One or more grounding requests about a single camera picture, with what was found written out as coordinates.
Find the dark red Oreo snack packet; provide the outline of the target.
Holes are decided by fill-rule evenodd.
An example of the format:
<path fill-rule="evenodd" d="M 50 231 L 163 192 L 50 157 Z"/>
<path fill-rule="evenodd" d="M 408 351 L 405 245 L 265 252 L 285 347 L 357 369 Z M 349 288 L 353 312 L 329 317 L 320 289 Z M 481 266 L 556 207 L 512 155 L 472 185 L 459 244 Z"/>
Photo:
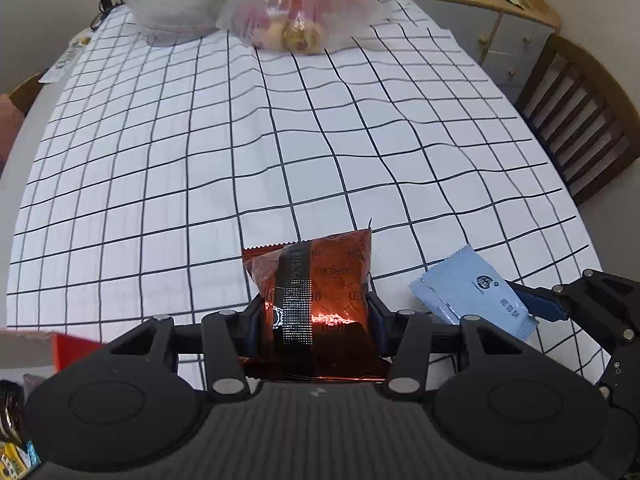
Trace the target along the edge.
<path fill-rule="evenodd" d="M 370 229 L 246 248 L 262 297 L 262 342 L 247 374 L 273 382 L 377 382 L 390 363 L 369 330 Z"/>

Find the pink plastic bag of snacks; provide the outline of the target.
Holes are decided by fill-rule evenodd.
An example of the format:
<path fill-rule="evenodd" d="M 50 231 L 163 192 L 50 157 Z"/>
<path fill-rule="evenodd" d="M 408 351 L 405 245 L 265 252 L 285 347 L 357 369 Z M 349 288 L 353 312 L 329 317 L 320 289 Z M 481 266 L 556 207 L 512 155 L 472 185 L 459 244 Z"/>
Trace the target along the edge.
<path fill-rule="evenodd" d="M 217 27 L 249 47 L 319 54 L 384 18 L 381 0 L 227 0 Z"/>

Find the light blue snack packet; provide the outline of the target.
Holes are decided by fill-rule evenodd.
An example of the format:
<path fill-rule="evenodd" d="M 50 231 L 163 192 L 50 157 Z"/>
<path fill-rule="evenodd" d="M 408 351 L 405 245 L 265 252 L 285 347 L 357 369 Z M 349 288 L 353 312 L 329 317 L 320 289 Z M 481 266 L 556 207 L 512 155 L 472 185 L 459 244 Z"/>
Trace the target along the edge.
<path fill-rule="evenodd" d="M 528 341 L 538 326 L 511 286 L 471 246 L 436 264 L 409 288 L 427 310 L 450 325 L 476 315 L 521 341 Z"/>

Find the white black grid tablecloth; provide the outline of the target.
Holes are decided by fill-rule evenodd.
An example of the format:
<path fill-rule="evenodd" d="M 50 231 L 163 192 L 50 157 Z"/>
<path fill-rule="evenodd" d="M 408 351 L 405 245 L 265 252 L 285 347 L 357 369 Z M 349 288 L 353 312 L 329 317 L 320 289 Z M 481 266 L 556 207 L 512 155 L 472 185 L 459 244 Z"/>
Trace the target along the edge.
<path fill-rule="evenodd" d="M 109 341 L 255 295 L 245 247 L 370 228 L 393 309 L 463 246 L 532 287 L 599 260 L 533 133 L 410 0 L 347 48 L 251 49 L 228 32 L 150 47 L 112 13 L 43 122 L 1 274 L 4 325 Z"/>

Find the right wooden chair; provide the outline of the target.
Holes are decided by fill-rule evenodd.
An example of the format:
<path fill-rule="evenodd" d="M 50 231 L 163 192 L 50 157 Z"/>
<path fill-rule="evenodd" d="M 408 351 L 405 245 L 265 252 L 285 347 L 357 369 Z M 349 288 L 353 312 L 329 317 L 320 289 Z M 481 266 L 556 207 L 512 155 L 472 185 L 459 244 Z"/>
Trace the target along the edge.
<path fill-rule="evenodd" d="M 515 102 L 576 205 L 639 159 L 639 112 L 591 53 L 551 35 Z"/>

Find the wooden chair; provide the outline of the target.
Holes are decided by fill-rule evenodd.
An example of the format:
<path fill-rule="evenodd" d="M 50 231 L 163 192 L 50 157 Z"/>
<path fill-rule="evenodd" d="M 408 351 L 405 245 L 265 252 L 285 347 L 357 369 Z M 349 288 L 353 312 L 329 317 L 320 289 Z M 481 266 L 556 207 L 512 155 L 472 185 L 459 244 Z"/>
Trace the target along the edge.
<path fill-rule="evenodd" d="M 576 205 L 639 159 L 639 112 L 591 53 L 551 35 L 515 102 Z"/>
<path fill-rule="evenodd" d="M 43 75 L 43 72 L 33 74 L 8 93 L 9 100 L 24 116 L 28 115 L 38 98 L 43 87 L 40 81 Z"/>

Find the red and white cardboard box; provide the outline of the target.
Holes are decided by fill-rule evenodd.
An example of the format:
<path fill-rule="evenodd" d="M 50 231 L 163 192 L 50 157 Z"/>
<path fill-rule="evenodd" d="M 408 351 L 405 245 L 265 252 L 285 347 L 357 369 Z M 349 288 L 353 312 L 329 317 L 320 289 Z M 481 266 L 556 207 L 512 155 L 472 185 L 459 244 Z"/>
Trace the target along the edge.
<path fill-rule="evenodd" d="M 1 379 L 21 386 L 38 386 L 60 370 L 103 347 L 102 342 L 57 332 L 24 332 L 2 328 Z"/>

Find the black snack packet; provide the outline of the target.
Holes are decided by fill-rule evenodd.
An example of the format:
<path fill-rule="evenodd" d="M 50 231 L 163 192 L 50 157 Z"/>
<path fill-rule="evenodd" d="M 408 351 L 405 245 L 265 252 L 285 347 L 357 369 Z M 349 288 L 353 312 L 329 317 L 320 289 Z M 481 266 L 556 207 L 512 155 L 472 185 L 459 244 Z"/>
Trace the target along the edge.
<path fill-rule="evenodd" d="M 24 389 L 15 382 L 0 380 L 0 431 L 3 442 L 18 446 L 25 443 L 23 412 Z"/>

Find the white corner cabinet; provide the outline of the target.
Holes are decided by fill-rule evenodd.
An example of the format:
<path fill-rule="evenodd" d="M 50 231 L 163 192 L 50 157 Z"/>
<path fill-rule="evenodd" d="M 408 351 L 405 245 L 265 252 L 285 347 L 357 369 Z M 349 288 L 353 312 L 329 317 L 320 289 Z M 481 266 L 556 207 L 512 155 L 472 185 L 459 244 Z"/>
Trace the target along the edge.
<path fill-rule="evenodd" d="M 488 73 L 506 97 L 521 94 L 561 18 L 544 0 L 413 0 Z"/>

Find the yellow green snack packet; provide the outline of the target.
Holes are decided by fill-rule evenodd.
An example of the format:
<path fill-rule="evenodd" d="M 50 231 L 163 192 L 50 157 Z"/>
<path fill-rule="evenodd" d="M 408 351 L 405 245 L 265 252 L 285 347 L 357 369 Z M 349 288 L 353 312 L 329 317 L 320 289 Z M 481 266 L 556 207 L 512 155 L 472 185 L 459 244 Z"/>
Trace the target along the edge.
<path fill-rule="evenodd" d="M 0 480 L 24 479 L 39 465 L 38 458 L 32 460 L 30 455 L 11 442 L 0 445 Z"/>

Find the pink cloth on chair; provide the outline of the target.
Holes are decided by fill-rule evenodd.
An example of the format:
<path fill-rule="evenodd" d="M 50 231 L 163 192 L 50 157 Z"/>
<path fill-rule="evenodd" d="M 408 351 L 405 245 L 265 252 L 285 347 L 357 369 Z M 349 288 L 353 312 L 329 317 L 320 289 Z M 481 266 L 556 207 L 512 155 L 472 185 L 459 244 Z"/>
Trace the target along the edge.
<path fill-rule="evenodd" d="M 25 115 L 7 94 L 0 96 L 0 171 L 6 166 L 15 139 L 23 125 Z"/>

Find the small white packet near lamp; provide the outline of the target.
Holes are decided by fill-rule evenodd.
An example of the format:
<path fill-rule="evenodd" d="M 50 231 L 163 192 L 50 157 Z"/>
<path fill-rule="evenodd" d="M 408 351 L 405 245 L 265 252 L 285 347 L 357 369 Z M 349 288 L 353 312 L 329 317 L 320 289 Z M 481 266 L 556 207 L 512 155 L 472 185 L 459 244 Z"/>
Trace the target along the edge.
<path fill-rule="evenodd" d="M 39 78 L 40 84 L 54 84 L 59 81 L 70 69 L 78 56 L 85 50 L 90 42 L 91 36 L 88 34 L 75 37 L 67 46 L 63 54 L 55 63 Z"/>

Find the left wooden chair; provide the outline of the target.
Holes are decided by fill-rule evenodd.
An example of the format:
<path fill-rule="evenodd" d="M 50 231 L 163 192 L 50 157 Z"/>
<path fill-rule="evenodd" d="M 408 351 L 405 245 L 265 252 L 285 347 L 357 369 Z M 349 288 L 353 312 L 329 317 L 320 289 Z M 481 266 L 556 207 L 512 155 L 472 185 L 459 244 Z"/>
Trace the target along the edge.
<path fill-rule="evenodd" d="M 43 75 L 43 72 L 33 74 L 8 93 L 9 100 L 24 116 L 28 115 L 38 98 L 43 87 L 40 81 Z"/>

